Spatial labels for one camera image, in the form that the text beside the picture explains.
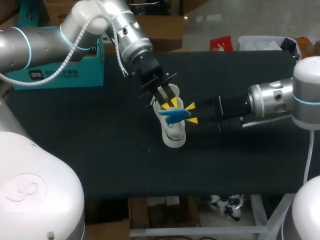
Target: black mat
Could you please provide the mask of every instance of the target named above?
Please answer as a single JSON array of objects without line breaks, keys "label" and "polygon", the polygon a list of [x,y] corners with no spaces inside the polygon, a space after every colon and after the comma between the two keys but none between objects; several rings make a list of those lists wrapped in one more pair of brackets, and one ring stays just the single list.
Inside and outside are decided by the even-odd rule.
[{"label": "black mat", "polygon": [[[178,72],[172,82],[185,105],[291,77],[295,66],[282,51],[159,53],[158,59]],[[138,98],[139,81],[123,79],[113,55],[105,66],[104,87],[13,91],[8,100],[33,140],[74,169],[88,198],[283,194],[302,186],[309,132],[291,119],[224,133],[188,124],[186,144],[170,149],[153,108],[145,107],[151,97]],[[315,176],[320,167],[312,164]]]}]

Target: robotic arm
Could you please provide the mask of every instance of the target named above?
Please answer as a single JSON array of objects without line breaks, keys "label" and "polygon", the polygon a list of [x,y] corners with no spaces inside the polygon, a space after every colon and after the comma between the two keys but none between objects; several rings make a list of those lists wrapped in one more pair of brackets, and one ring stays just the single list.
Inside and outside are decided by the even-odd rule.
[{"label": "robotic arm", "polygon": [[[63,62],[49,78],[11,84],[35,86],[54,79],[68,61],[80,61],[86,50],[107,32],[113,40],[119,66],[123,63],[141,79],[142,90],[161,104],[162,86],[175,97],[167,75],[152,53],[152,44],[123,0],[79,1],[58,28],[0,30],[0,73]],[[41,149],[23,130],[0,98],[0,239],[84,240],[84,193],[75,172]]]}]

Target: cardboard box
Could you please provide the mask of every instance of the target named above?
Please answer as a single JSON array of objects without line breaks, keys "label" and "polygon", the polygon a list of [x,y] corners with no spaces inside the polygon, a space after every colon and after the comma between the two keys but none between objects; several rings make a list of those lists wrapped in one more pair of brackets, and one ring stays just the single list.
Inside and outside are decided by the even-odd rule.
[{"label": "cardboard box", "polygon": [[10,18],[9,20],[7,20],[4,23],[2,23],[0,25],[0,29],[13,27],[13,26],[15,26],[17,24],[18,20],[19,20],[19,13],[17,13],[12,18]]},{"label": "cardboard box", "polygon": [[16,0],[0,1],[0,25],[8,21],[19,12],[19,5]]},{"label": "cardboard box", "polygon": [[154,51],[170,52],[182,48],[184,18],[182,16],[135,16],[150,39]]},{"label": "cardboard box", "polygon": [[312,57],[314,55],[314,45],[307,37],[296,37],[294,39],[298,43],[301,59]]},{"label": "cardboard box", "polygon": [[129,220],[99,223],[85,226],[86,240],[129,240]]},{"label": "cardboard box", "polygon": [[188,228],[199,224],[198,208],[193,196],[181,197],[178,206],[156,207],[148,207],[146,198],[130,198],[129,207],[132,229]]},{"label": "cardboard box", "polygon": [[191,11],[199,8],[203,4],[206,4],[209,0],[182,0],[183,14],[187,15]]}]

